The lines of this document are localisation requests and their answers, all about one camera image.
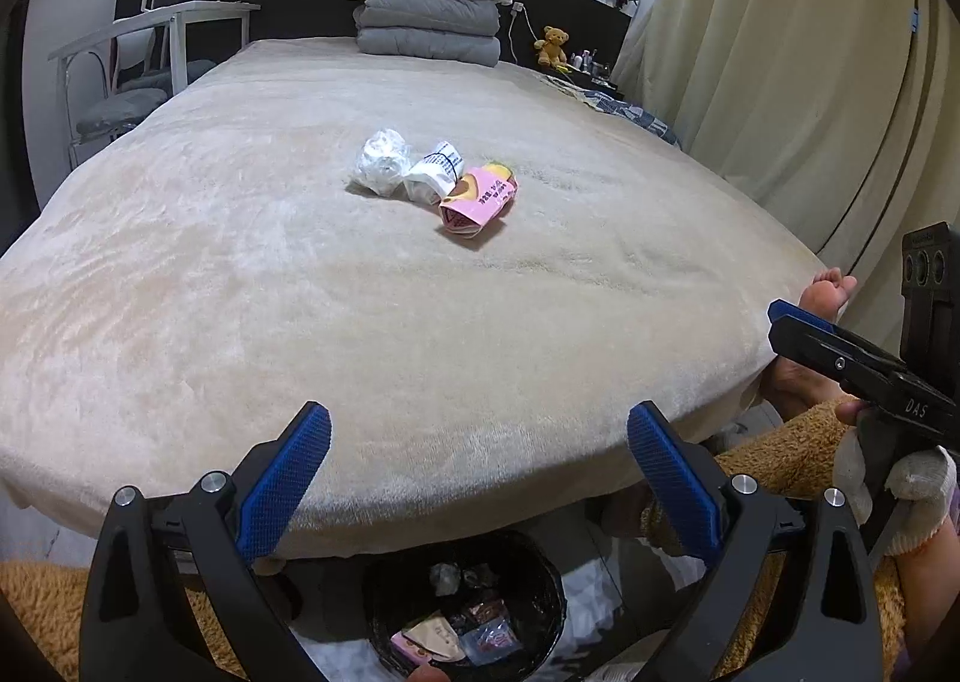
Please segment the cream curtain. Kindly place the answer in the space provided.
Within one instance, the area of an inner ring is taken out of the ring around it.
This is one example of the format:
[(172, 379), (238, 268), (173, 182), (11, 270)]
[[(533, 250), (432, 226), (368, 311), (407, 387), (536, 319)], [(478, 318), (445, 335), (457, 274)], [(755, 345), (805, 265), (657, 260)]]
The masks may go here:
[(851, 272), (843, 322), (900, 340), (900, 245), (958, 216), (947, 0), (654, 0), (613, 70), (682, 149)]

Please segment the white side table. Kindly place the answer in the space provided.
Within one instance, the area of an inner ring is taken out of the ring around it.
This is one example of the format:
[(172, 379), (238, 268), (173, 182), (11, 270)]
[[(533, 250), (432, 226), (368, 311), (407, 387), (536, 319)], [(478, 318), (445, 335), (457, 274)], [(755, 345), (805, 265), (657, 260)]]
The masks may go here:
[[(65, 120), (70, 170), (80, 151), (94, 141), (112, 143), (133, 130), (172, 95), (190, 83), (185, 33), (190, 24), (238, 21), (239, 46), (249, 44), (251, 14), (244, 1), (190, 0), (122, 17), (53, 50), (57, 88)], [(80, 56), (93, 56), (101, 78), (101, 99), (78, 115), (71, 111), (70, 68)]]

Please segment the white printed paper wrapper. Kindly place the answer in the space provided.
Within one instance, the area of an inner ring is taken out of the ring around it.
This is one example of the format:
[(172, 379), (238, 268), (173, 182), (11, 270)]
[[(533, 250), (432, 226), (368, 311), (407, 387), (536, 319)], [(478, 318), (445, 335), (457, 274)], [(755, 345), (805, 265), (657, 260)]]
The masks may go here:
[(438, 145), (413, 162), (402, 177), (402, 187), (412, 203), (436, 206), (454, 190), (464, 173), (464, 159), (449, 141)]

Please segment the person's bare foot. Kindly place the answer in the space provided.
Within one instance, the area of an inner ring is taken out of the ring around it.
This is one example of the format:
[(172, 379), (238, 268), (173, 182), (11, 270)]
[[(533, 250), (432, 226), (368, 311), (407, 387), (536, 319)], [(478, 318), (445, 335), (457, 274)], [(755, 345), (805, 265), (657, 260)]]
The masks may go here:
[[(800, 294), (797, 306), (811, 317), (836, 322), (857, 286), (857, 279), (839, 268), (825, 269)], [(788, 349), (776, 352), (773, 362), (761, 375), (760, 395), (784, 422), (824, 402), (844, 398), (827, 367), (827, 334), (820, 328), (789, 325)]]

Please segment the folded grey quilt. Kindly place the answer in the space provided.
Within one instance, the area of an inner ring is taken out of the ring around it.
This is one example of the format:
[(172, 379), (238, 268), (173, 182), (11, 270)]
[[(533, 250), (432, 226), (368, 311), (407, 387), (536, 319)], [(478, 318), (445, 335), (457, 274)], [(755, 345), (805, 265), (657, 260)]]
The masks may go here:
[(500, 61), (501, 17), (493, 0), (364, 0), (353, 21), (363, 53), (489, 68)]

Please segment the beige plush bed blanket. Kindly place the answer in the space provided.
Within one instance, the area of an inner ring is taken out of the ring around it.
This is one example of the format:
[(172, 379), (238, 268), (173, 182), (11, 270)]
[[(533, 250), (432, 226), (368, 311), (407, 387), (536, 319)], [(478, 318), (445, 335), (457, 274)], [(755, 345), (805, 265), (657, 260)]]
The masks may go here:
[[(498, 162), (473, 239), (350, 184), (392, 128)], [(651, 133), (524, 68), (259, 40), (73, 170), (2, 260), (2, 477), (96, 534), (299, 408), (334, 439), (285, 557), (485, 533), (638, 479), (626, 416), (690, 440), (745, 406), (766, 310), (817, 256)]]

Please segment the grey cushioned chair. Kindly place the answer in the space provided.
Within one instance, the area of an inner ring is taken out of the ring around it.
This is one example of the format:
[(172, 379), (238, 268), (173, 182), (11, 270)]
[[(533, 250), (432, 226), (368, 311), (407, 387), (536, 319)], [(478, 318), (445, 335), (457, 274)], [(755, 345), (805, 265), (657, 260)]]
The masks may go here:
[(167, 27), (128, 32), (101, 44), (67, 56), (64, 61), (64, 95), (70, 97), (70, 68), (78, 56), (93, 56), (99, 74), (101, 95), (76, 118), (67, 107), (70, 143), (73, 149), (99, 141), (119, 138), (174, 94), (172, 67), (166, 63)]

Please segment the bottles on nightstand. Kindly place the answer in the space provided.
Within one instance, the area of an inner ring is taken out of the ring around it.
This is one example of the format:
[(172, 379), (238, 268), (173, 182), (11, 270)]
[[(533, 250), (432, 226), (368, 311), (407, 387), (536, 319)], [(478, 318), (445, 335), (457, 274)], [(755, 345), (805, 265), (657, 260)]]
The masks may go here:
[(606, 77), (608, 75), (608, 66), (596, 60), (596, 50), (583, 50), (575, 53), (569, 66), (578, 73), (589, 74), (592, 77)]

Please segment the brown teddy bear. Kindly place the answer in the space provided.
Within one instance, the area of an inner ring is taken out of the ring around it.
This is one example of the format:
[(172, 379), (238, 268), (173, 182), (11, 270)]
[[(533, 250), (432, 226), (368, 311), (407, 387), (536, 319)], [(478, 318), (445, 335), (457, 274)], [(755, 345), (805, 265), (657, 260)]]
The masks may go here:
[(544, 27), (544, 37), (537, 38), (534, 49), (537, 52), (537, 65), (544, 70), (563, 71), (566, 68), (566, 53), (563, 45), (569, 35), (560, 28)]

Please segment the brown fuzzy rug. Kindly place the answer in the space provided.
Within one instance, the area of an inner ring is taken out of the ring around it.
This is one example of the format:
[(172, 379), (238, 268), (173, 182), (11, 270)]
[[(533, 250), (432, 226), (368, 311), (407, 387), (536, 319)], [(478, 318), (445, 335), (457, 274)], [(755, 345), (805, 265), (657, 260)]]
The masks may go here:
[[(877, 680), (884, 673), (874, 573), (880, 537), (838, 490), (773, 494), (686, 443), (652, 402), (626, 423), (631, 455), (703, 584), (643, 669), (647, 680), (722, 679), (770, 555), (782, 568), (743, 680)], [(75, 615), (85, 680), (314, 680), (319, 669), (268, 604), (252, 560), (274, 544), (331, 448), (324, 407), (308, 404), (233, 473), (148, 498), (125, 487), (89, 572), (2, 570), (2, 674), (50, 680), (37, 635)]]

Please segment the black trash bin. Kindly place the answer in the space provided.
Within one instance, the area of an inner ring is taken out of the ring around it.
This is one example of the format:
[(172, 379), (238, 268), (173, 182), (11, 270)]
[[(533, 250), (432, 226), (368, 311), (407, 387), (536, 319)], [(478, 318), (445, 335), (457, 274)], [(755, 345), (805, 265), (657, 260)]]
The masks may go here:
[(366, 555), (356, 564), (368, 640), (398, 675), (524, 680), (555, 650), (566, 620), (562, 577), (519, 531)]

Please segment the small white plastic bag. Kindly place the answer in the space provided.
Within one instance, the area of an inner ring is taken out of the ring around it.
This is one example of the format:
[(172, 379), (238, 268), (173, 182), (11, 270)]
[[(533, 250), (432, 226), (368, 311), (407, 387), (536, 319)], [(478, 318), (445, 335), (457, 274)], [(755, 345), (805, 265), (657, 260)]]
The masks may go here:
[(350, 184), (381, 198), (391, 198), (412, 165), (410, 146), (392, 128), (377, 130), (364, 141), (350, 172)]

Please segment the pink snack box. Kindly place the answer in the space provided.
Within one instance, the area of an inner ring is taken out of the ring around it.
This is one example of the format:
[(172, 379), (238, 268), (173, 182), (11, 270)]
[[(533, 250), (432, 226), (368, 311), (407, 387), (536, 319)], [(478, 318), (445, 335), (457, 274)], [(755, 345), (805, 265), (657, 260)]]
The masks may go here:
[(503, 164), (488, 162), (466, 170), (439, 203), (441, 227), (459, 239), (473, 239), (511, 208), (516, 193), (516, 177)]

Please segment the blue patterned sheet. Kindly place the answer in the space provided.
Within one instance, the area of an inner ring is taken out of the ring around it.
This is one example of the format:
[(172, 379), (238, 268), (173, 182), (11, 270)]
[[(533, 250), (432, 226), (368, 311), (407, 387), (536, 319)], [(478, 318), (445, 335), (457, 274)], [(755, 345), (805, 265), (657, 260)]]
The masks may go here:
[(646, 130), (647, 133), (658, 136), (661, 141), (669, 146), (674, 146), (677, 149), (682, 147), (677, 134), (664, 120), (638, 106), (638, 104), (623, 99), (620, 92), (612, 84), (607, 83), (605, 79), (587, 76), (587, 74), (573, 70), (548, 70), (542, 74), (542, 77), (550, 86), (558, 89), (562, 94), (578, 100), (579, 104), (596, 110), (596, 112), (605, 113), (605, 115), (620, 116), (623, 120), (633, 123), (635, 127), (640, 127), (641, 130)]

